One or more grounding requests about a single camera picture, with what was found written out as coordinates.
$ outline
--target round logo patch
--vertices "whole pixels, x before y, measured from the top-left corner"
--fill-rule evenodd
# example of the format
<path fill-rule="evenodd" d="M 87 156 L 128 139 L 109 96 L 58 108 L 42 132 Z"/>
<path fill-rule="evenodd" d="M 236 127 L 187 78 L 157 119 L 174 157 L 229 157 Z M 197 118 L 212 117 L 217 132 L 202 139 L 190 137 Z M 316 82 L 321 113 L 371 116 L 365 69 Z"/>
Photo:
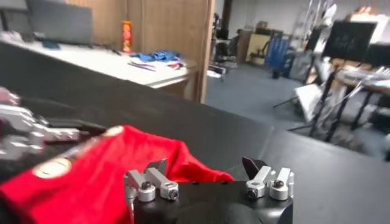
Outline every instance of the round logo patch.
<path fill-rule="evenodd" d="M 54 158 L 33 169 L 32 173 L 42 179 L 62 177 L 72 168 L 72 163 L 66 158 Z"/>
<path fill-rule="evenodd" d="M 119 135 L 120 133 L 122 133 L 123 131 L 123 126 L 116 126 L 116 127 L 112 127 L 110 129 L 108 129 L 104 134 L 103 136 L 106 136 L 106 137 L 114 137 L 116 135 Z"/>

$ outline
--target black tabletop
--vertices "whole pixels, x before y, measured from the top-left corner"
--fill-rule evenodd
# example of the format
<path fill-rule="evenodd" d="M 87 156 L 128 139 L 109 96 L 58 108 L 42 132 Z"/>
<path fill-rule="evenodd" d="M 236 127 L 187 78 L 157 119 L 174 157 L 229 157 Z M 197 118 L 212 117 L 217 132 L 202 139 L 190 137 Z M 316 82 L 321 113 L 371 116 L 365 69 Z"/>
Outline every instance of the black tabletop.
<path fill-rule="evenodd" d="M 242 156 L 277 170 L 290 167 L 296 173 L 294 223 L 390 220 L 390 165 L 379 160 L 6 44 L 0 44 L 0 85 L 44 116 L 127 124 L 184 141 L 204 164 L 239 180 L 246 179 Z M 2 162 L 0 181 L 64 149 Z M 7 215 L 0 211 L 0 223 Z"/>

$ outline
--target chair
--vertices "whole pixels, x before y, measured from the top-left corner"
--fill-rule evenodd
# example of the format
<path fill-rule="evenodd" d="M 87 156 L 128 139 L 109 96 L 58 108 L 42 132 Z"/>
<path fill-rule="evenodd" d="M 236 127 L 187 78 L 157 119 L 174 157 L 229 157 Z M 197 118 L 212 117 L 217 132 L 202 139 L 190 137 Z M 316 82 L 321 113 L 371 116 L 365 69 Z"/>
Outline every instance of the chair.
<path fill-rule="evenodd" d="M 210 65 L 208 68 L 209 70 L 212 70 L 214 72 L 217 72 L 221 75 L 221 81 L 224 81 L 224 76 L 229 72 L 231 69 L 230 67 L 226 66 L 226 62 L 236 62 L 235 55 L 231 54 L 231 51 L 229 50 L 229 45 L 225 42 L 220 42 L 215 45 L 215 55 L 214 55 L 214 64 Z"/>

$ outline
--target blue cloth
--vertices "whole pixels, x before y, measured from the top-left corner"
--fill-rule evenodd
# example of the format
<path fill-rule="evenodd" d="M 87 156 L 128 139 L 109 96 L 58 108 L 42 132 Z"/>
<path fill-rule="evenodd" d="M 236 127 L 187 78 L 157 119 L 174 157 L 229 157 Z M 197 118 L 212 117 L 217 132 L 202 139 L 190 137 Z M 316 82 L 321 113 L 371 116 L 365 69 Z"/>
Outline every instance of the blue cloth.
<path fill-rule="evenodd" d="M 177 53 L 176 51 L 156 51 L 151 54 L 137 53 L 132 55 L 131 57 L 137 57 L 142 62 L 152 62 L 152 61 L 170 62 L 170 61 L 178 60 L 180 54 Z"/>

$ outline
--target white desk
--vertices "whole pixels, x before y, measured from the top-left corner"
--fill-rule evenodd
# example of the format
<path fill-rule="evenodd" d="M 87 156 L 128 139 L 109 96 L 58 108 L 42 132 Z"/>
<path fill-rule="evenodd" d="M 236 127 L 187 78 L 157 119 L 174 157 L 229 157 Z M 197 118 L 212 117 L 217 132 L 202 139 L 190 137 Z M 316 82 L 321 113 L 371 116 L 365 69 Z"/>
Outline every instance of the white desk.
<path fill-rule="evenodd" d="M 176 71 L 171 69 L 162 71 L 148 71 L 128 65 L 129 56 L 117 55 L 105 49 L 89 49 L 87 47 L 60 44 L 60 49 L 47 49 L 41 42 L 24 43 L 3 38 L 1 41 L 28 49 L 39 54 L 47 55 L 92 71 L 105 75 L 128 80 L 152 88 L 161 88 L 182 82 L 194 72 L 191 68 L 182 68 Z"/>

